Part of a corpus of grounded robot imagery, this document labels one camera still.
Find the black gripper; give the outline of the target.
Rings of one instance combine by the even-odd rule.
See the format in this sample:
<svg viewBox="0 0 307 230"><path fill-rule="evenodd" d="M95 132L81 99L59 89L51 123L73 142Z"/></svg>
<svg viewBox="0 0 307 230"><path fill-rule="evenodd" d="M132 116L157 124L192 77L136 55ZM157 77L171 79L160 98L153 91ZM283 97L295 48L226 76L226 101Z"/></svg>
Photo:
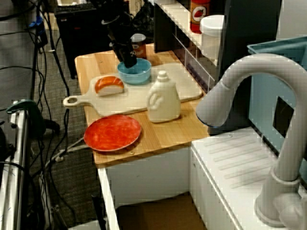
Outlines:
<svg viewBox="0 0 307 230"><path fill-rule="evenodd" d="M137 58L130 41L130 37L133 34L131 21L131 16L115 16L106 20L111 47L119 61L123 62L127 68L131 68L137 63Z"/></svg>

